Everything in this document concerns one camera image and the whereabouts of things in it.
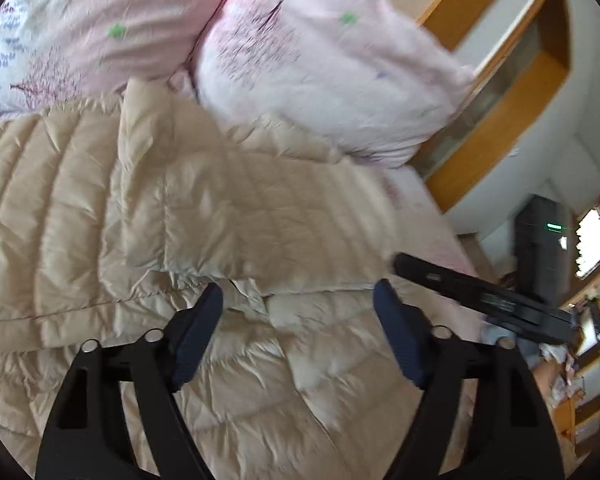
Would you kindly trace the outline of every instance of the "white pillowcase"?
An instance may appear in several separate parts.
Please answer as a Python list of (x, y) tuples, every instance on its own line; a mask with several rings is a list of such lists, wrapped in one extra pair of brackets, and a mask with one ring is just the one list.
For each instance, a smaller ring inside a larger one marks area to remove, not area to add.
[(446, 125), (473, 79), (389, 0), (227, 0), (195, 62), (223, 128), (272, 112), (387, 166)]

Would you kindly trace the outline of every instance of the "beige puffer jacket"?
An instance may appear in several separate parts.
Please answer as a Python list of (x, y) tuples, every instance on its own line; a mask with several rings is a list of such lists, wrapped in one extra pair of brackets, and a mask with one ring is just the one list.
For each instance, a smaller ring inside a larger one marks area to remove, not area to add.
[[(420, 393), (370, 289), (393, 252), (418, 255), (410, 221), (374, 170), (309, 133), (270, 117), (223, 135), (157, 84), (1, 124), (1, 439), (33, 472), (77, 345), (132, 341), (215, 280), (225, 311), (177, 399), (216, 478), (382, 478)], [(477, 336), (475, 313), (396, 283)], [(138, 462), (155, 470), (123, 395)]]

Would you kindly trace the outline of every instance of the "pillow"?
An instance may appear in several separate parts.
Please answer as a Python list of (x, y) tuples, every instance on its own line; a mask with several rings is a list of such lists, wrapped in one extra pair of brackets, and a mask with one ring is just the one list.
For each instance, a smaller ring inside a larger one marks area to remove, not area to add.
[(0, 113), (169, 78), (222, 0), (6, 0)]
[(194, 60), (223, 128), (272, 112), (388, 166), (446, 125), (473, 79), (389, 0), (227, 0)]

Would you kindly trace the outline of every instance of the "black object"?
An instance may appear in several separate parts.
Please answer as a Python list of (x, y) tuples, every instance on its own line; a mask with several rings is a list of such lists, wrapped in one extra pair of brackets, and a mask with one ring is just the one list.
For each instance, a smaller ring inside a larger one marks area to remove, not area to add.
[(573, 316), (506, 288), (445, 269), (408, 254), (394, 259), (394, 272), (489, 317), (489, 322), (520, 337), (549, 344), (574, 344)]
[[(376, 285), (374, 307), (402, 373), (424, 390), (385, 480), (440, 476), (467, 378), (479, 379), (468, 445), (462, 465), (441, 477), (564, 478), (554, 429), (516, 348), (465, 342), (448, 329), (432, 327), (419, 309), (402, 304), (385, 280)], [(221, 290), (209, 285), (196, 306), (178, 312), (164, 332), (150, 330), (135, 343), (110, 348), (101, 348), (95, 340), (85, 342), (49, 416), (36, 479), (214, 480), (171, 394), (195, 375), (221, 311)], [(160, 477), (136, 465), (120, 381), (135, 385)], [(596, 465), (588, 467), (600, 471)], [(0, 443), (0, 479), (27, 478)]]
[(514, 290), (549, 306), (556, 306), (567, 276), (560, 238), (564, 211), (553, 200), (532, 195), (514, 222), (514, 254), (518, 262)]
[(131, 381), (160, 478), (213, 479), (171, 394), (192, 380), (221, 314), (222, 290), (211, 284), (164, 332), (109, 348), (84, 343), (46, 423), (36, 478), (158, 478), (137, 466), (131, 447), (120, 397), (120, 381)]
[(533, 375), (515, 347), (462, 341), (449, 329), (439, 330), (436, 336), (424, 314), (402, 304), (385, 280), (376, 285), (374, 307), (402, 373), (424, 389), (385, 480), (438, 478), (462, 382), (472, 378), (479, 382), (464, 459), (459, 468), (440, 478), (564, 480), (554, 427)]

